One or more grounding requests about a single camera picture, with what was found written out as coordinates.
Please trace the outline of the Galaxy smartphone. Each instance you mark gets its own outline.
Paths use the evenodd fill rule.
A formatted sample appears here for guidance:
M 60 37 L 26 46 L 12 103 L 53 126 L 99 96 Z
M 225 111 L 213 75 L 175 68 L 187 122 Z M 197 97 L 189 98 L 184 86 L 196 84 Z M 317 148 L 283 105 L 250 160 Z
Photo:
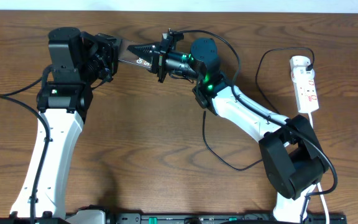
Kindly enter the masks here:
M 134 55 L 133 53 L 127 50 L 127 47 L 129 45 L 139 45 L 139 44 L 140 43 L 131 40 L 122 39 L 119 47 L 118 62 L 136 65 L 138 67 L 146 68 L 150 73 L 157 73 L 158 70 L 157 52 L 155 53 L 152 62 L 146 62 L 145 60 L 138 58 L 136 55 Z

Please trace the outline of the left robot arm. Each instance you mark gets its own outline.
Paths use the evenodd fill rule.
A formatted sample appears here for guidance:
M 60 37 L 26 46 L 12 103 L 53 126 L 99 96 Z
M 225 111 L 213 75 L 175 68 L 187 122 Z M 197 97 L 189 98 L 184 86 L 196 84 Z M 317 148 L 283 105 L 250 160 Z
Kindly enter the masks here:
M 48 34 L 51 64 L 37 80 L 37 107 L 13 98 L 38 120 L 37 137 L 27 175 L 7 218 L 0 223 L 65 223 L 65 195 L 76 142 L 93 99 L 96 80 L 111 82 L 117 72 L 121 39 L 91 35 L 75 27 Z

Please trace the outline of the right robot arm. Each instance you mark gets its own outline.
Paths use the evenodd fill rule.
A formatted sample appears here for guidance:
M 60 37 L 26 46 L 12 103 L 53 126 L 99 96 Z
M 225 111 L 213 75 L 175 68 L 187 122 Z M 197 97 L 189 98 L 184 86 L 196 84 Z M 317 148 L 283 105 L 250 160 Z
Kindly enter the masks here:
M 275 221 L 306 223 L 310 198 L 325 194 L 315 187 L 327 170 L 334 169 L 312 125 L 302 115 L 290 119 L 245 96 L 235 79 L 221 70 L 216 34 L 196 39 L 187 53 L 176 49 L 184 34 L 169 31 L 160 42 L 131 44 L 126 49 L 136 61 L 145 61 L 159 82 L 166 75 L 194 81 L 193 93 L 205 111 L 231 121 L 257 141 L 265 173 L 277 191 Z

